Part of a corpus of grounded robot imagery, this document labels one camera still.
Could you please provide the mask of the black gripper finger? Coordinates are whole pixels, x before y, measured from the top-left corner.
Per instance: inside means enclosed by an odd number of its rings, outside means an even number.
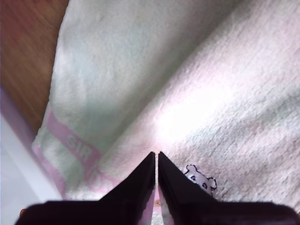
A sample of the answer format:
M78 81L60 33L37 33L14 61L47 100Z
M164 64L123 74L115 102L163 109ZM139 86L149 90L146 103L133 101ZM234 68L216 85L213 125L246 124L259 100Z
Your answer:
M155 153L147 157L119 185L99 200L102 225L151 224L155 194Z
M217 201L213 178L185 175L163 152L158 154L158 184L175 225L208 225L206 210Z

